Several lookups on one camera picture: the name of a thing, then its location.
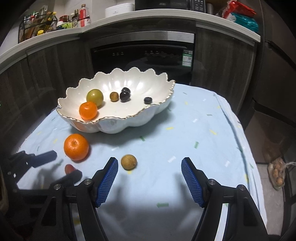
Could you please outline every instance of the light blue tablecloth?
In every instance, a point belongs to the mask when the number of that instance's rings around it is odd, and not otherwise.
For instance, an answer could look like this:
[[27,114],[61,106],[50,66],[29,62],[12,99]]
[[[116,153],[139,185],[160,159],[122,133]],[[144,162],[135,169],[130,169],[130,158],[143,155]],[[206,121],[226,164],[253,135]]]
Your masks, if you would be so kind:
[[[133,171],[121,165],[106,203],[98,214],[110,241],[191,240],[202,208],[194,203],[181,173],[181,160],[190,157],[197,169],[221,185],[244,184],[264,220],[266,211],[259,172],[243,129],[227,101],[214,92],[176,84],[169,107],[144,126],[118,134],[81,133],[53,111],[25,140],[20,150],[41,154],[57,152],[57,160],[31,168],[19,188],[48,188],[64,176],[66,164],[83,173],[83,179],[102,169],[110,157],[119,162],[132,154]],[[89,158],[79,164],[64,153],[64,140],[81,133],[91,145]],[[78,240],[84,240],[74,211]],[[223,205],[216,240],[222,240],[227,206]]]

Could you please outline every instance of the dark purple grape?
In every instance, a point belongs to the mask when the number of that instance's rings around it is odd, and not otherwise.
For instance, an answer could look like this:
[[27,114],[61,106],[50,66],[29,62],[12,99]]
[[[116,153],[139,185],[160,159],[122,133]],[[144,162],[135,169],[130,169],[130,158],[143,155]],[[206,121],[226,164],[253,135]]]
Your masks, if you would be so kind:
[[122,88],[121,92],[123,92],[123,91],[127,91],[127,92],[131,93],[131,90],[129,88],[126,88],[126,87]]
[[120,100],[122,102],[126,102],[130,97],[131,97],[131,94],[129,92],[127,92],[127,91],[122,91],[120,93]]
[[145,97],[144,98],[144,104],[151,104],[152,103],[152,98],[151,97]]

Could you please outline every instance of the red package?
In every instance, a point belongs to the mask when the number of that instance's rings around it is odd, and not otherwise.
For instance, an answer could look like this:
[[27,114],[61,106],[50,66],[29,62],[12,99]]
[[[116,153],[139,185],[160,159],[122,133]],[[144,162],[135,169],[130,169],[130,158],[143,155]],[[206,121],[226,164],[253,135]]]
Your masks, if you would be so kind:
[[227,3],[227,7],[223,10],[222,12],[222,17],[227,18],[228,15],[232,12],[239,13],[248,17],[254,17],[256,12],[252,9],[249,8],[248,6],[238,2],[238,1],[229,1]]

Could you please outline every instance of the wire basket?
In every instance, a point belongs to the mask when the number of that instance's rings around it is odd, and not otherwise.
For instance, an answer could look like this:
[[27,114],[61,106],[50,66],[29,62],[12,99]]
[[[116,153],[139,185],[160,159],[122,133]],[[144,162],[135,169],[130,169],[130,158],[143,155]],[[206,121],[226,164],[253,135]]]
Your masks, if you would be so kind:
[[49,21],[49,17],[50,15],[47,14],[25,17],[19,26],[18,43],[35,37],[39,30],[43,30],[44,33],[55,30],[57,28],[57,18],[53,16],[53,19]]

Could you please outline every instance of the microwave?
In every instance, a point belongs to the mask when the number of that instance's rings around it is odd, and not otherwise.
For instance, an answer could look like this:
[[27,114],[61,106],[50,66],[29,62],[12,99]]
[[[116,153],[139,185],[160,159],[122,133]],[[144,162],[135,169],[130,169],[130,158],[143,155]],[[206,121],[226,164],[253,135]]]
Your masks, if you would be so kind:
[[205,12],[205,0],[135,0],[135,10],[172,8]]

